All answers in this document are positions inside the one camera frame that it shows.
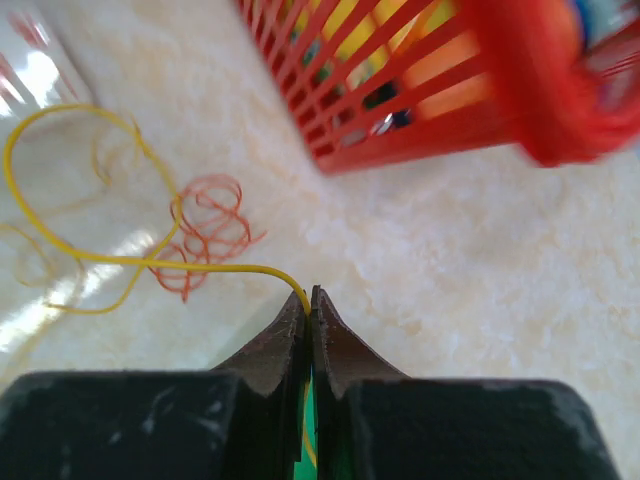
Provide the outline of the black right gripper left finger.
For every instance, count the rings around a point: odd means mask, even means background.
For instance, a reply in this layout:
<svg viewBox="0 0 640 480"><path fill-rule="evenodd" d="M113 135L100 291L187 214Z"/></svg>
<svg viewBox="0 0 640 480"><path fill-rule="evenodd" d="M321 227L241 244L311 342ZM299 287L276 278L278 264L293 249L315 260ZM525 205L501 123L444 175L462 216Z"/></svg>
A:
<svg viewBox="0 0 640 480"><path fill-rule="evenodd" d="M5 479L289 479L307 378L296 295L211 370L45 371L1 397Z"/></svg>

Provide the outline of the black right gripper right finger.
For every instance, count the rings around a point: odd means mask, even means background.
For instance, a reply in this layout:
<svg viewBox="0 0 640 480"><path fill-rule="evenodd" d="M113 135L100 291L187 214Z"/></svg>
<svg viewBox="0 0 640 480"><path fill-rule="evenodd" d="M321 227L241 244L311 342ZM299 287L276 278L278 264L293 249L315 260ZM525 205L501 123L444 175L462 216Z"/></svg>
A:
<svg viewBox="0 0 640 480"><path fill-rule="evenodd" d="M322 479L615 479L592 411L541 379L410 377L311 300Z"/></svg>

